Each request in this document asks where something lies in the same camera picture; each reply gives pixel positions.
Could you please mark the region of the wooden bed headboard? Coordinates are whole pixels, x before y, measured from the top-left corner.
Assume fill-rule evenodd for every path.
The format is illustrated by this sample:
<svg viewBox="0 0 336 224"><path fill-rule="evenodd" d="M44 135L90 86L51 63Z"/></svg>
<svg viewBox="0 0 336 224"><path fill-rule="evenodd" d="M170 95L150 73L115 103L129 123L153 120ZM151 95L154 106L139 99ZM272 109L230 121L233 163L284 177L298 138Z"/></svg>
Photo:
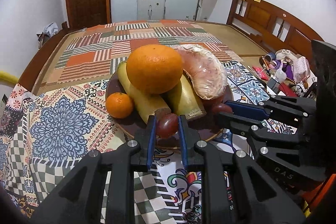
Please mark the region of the wooden bed headboard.
<svg viewBox="0 0 336 224"><path fill-rule="evenodd" d="M312 40L321 36L289 12L264 0L232 0L227 24L264 50L290 50L313 62Z"/></svg>

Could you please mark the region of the yellow sugarcane piece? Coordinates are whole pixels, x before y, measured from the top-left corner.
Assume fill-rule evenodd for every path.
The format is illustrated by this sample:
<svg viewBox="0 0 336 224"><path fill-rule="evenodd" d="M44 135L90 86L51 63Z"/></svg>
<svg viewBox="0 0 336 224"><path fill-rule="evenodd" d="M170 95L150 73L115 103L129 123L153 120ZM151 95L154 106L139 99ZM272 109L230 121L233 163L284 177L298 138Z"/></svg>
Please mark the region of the yellow sugarcane piece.
<svg viewBox="0 0 336 224"><path fill-rule="evenodd" d="M171 113L171 109L160 95L144 93L131 84L126 73L126 61L118 65L116 73L124 91L133 100L138 114L145 123L151 115L160 119Z"/></svg>
<svg viewBox="0 0 336 224"><path fill-rule="evenodd" d="M183 74L179 83L166 93L173 113L184 115L188 121L202 118L206 115L205 108L199 96L194 92L189 79Z"/></svg>

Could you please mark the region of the dark purple round plate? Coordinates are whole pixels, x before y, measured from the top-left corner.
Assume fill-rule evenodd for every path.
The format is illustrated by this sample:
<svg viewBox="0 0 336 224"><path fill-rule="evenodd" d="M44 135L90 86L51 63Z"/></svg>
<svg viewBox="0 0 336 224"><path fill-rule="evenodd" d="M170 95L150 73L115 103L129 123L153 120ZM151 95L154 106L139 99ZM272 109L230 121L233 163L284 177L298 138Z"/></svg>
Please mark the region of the dark purple round plate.
<svg viewBox="0 0 336 224"><path fill-rule="evenodd" d="M134 110L125 119L113 118L113 121L129 139L133 139L138 130L146 129L146 123L142 120L137 110ZM210 141L227 131L226 128L215 123L212 113L208 113L204 117L194 121L184 121L180 129L181 131L168 139L158 138L155 146L165 150L180 150L181 138L184 139L185 144L190 143L191 140L197 141L199 139Z"/></svg>

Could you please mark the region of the red grape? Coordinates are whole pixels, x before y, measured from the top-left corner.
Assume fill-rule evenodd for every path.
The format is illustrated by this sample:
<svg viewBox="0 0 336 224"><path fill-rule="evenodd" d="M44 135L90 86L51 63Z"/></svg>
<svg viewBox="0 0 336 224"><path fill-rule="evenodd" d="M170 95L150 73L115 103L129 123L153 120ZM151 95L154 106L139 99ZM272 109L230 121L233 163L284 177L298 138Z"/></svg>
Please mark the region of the red grape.
<svg viewBox="0 0 336 224"><path fill-rule="evenodd" d="M228 106L227 104L224 104L224 103L218 103L216 105L213 105L212 108L211 108L211 112L213 114L218 114L218 113L230 113L232 114L233 111L232 111L232 108L230 106Z"/></svg>
<svg viewBox="0 0 336 224"><path fill-rule="evenodd" d="M170 113L157 122L156 134L159 138L167 139L178 131L178 116Z"/></svg>

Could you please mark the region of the pomelo segment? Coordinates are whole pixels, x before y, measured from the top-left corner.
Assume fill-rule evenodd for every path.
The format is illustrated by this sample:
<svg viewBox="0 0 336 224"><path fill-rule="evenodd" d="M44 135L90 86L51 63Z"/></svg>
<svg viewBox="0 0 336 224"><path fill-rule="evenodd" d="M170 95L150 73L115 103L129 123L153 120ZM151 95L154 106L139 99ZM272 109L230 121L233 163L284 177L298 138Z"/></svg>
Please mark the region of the pomelo segment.
<svg viewBox="0 0 336 224"><path fill-rule="evenodd" d="M172 49L180 54L183 69L201 99L214 100L224 94L227 73L213 53L194 44L174 45Z"/></svg>

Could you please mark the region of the small orange tangerine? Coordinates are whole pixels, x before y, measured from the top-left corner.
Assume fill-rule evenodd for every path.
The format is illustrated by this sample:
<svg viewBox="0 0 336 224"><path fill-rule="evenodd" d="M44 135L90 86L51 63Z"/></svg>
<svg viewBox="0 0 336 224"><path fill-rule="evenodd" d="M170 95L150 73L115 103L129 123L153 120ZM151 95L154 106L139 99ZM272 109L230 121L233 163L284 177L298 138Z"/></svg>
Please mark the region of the small orange tangerine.
<svg viewBox="0 0 336 224"><path fill-rule="evenodd" d="M134 103L125 93L113 93L106 99L105 107L110 116L123 119L133 112Z"/></svg>

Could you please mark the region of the large orange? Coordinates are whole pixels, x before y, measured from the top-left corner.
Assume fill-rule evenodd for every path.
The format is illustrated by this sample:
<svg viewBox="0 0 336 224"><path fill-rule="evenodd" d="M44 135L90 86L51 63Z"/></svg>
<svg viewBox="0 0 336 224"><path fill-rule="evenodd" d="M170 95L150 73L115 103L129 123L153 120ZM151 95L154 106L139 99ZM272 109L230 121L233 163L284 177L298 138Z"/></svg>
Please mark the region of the large orange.
<svg viewBox="0 0 336 224"><path fill-rule="evenodd" d="M162 94L179 83L183 74L183 61L176 50L160 44L149 44L129 55L126 74L138 90Z"/></svg>

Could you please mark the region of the patterned patchwork cloth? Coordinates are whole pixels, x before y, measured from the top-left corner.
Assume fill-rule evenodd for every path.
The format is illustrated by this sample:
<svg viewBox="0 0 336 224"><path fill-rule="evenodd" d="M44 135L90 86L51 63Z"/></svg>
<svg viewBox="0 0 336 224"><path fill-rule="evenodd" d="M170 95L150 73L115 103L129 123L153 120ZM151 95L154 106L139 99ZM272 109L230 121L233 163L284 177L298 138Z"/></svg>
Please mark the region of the patterned patchwork cloth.
<svg viewBox="0 0 336 224"><path fill-rule="evenodd" d="M1 115L1 188L29 219L91 150L110 152L129 140L105 108L108 80L38 96L16 85ZM201 174L186 172L178 137L159 139L154 163L134 175L137 223L200 223Z"/></svg>

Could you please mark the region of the white appliance box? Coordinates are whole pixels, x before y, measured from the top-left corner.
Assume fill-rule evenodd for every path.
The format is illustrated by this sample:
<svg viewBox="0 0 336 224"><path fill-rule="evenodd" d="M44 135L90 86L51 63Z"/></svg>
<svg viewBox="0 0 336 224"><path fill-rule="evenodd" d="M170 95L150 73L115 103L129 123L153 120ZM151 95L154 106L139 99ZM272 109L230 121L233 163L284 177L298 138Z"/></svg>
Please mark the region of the white appliance box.
<svg viewBox="0 0 336 224"><path fill-rule="evenodd" d="M165 18L166 0L137 0L137 20Z"/></svg>

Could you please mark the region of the pile of clutter items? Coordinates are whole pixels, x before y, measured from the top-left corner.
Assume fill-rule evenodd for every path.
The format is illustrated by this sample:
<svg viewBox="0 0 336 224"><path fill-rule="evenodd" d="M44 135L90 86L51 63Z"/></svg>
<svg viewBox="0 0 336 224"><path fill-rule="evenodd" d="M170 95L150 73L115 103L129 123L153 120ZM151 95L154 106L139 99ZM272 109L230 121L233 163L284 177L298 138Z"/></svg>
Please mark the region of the pile of clutter items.
<svg viewBox="0 0 336 224"><path fill-rule="evenodd" d="M261 56L259 63L252 67L253 71L276 94L316 99L317 77L306 57L282 49Z"/></svg>

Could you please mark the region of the yellow chair frame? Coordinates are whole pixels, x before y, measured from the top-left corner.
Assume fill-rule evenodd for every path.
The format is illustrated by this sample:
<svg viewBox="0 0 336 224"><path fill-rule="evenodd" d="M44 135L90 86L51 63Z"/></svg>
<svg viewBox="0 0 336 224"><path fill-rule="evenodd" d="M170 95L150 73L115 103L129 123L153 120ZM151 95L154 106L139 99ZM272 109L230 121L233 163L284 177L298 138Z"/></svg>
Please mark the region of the yellow chair frame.
<svg viewBox="0 0 336 224"><path fill-rule="evenodd" d="M15 77L11 75L10 73L0 71L0 80L15 85L19 79L18 77Z"/></svg>

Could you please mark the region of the striped patchwork bed mat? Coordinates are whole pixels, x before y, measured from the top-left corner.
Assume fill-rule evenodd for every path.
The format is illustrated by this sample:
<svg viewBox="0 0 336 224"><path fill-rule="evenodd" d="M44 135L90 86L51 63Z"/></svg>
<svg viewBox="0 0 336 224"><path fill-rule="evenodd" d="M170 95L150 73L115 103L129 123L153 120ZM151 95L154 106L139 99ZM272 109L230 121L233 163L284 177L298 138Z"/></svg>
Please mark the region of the striped patchwork bed mat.
<svg viewBox="0 0 336 224"><path fill-rule="evenodd" d="M60 55L48 83L68 83L115 73L118 64L137 48L148 44L195 44L220 61L242 59L200 25L185 20L110 23L90 28L73 38Z"/></svg>

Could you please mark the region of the crumpled grey cloth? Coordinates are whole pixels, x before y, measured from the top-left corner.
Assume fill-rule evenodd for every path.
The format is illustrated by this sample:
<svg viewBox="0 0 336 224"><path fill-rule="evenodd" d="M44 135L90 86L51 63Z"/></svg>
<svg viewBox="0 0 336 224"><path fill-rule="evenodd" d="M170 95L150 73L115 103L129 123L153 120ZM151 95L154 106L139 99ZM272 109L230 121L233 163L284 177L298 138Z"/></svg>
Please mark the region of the crumpled grey cloth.
<svg viewBox="0 0 336 224"><path fill-rule="evenodd" d="M41 47L58 32L59 28L56 22L46 25L41 32L37 33L38 49L41 49Z"/></svg>

